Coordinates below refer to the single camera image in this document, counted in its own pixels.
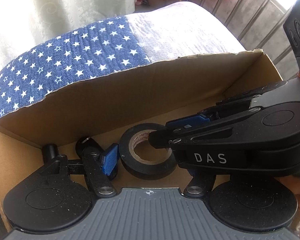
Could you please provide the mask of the person's right hand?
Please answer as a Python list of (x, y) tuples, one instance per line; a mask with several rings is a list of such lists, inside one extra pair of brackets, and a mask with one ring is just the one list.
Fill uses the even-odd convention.
[(277, 178), (277, 180), (293, 192), (298, 201), (298, 207), (300, 209), (300, 177), (290, 175), (285, 177), (279, 177)]

